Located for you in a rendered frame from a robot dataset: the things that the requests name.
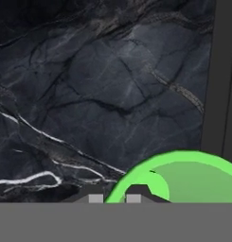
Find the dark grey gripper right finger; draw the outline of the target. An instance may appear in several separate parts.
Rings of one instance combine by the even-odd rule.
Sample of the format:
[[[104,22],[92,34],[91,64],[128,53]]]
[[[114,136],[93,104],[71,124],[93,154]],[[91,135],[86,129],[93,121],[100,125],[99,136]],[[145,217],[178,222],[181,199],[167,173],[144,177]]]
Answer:
[[[169,203],[168,200],[154,195],[147,184],[133,184],[126,191],[127,203]]]

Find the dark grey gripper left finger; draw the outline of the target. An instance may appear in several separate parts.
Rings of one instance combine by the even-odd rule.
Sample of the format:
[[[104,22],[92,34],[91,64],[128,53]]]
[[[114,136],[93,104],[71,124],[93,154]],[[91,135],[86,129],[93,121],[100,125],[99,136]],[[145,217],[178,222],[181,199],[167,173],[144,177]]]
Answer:
[[[63,200],[67,203],[102,203],[103,201],[103,188],[99,185],[84,185],[78,194]]]

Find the green bowl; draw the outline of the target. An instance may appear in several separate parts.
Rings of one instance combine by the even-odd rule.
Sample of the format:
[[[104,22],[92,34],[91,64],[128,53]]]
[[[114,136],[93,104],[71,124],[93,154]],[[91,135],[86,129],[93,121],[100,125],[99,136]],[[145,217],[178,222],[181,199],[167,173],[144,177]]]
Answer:
[[[126,172],[105,201],[137,194],[157,202],[232,203],[232,163],[198,150],[153,155]]]

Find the dark grey cabinet side panel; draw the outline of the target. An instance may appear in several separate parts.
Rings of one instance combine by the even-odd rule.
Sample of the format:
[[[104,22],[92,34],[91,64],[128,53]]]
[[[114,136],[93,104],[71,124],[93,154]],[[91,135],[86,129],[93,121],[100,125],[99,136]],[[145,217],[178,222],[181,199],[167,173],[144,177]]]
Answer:
[[[232,79],[232,0],[216,0],[201,151],[223,156]]]

